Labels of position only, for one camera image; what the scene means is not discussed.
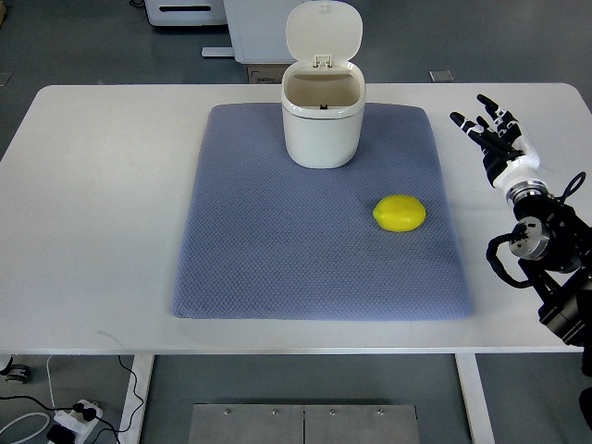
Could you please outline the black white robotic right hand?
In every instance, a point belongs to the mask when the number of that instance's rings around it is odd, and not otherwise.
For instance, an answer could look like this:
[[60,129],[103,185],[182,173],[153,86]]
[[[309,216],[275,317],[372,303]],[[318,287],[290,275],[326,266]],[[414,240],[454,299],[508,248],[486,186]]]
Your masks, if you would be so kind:
[[483,94],[476,99],[484,106],[490,122],[481,116],[473,121],[458,112],[452,112],[450,119],[479,146],[490,185],[505,190],[516,180],[533,179],[540,165],[539,156],[517,118]]

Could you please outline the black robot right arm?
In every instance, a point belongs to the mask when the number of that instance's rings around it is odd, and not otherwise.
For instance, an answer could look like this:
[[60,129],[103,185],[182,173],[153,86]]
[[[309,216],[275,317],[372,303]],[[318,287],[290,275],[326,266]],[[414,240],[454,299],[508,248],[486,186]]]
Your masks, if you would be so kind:
[[584,183],[577,174],[561,196],[528,180],[509,190],[517,224],[487,246],[494,273],[542,301],[539,322],[569,346],[583,349],[582,372],[591,375],[591,227],[567,204]]

